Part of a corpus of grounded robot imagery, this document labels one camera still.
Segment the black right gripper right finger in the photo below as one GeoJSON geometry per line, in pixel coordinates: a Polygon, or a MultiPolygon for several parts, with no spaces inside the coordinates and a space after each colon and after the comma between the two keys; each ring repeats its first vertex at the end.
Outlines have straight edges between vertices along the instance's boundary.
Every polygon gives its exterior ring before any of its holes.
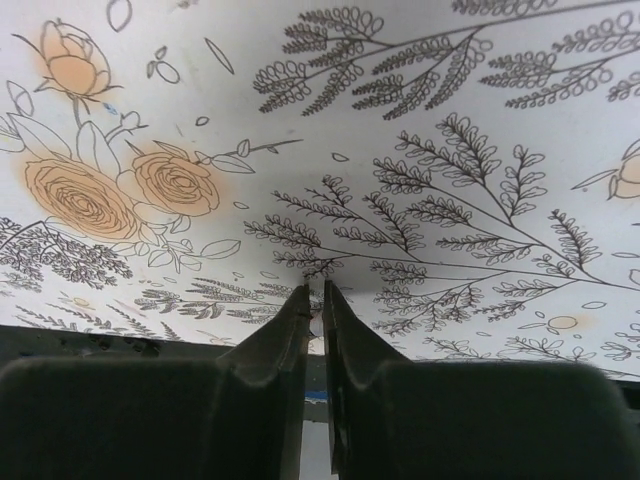
{"type": "Polygon", "coordinates": [[[415,362],[324,285],[331,468],[342,479],[635,479],[621,389],[573,362],[415,362]]]}

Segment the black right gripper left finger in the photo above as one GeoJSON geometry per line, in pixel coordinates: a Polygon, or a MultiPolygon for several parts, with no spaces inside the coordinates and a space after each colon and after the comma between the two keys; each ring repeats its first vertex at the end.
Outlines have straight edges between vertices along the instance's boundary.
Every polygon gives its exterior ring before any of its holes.
{"type": "Polygon", "coordinates": [[[309,290],[212,358],[29,357],[1,372],[5,479],[295,479],[309,290]]]}

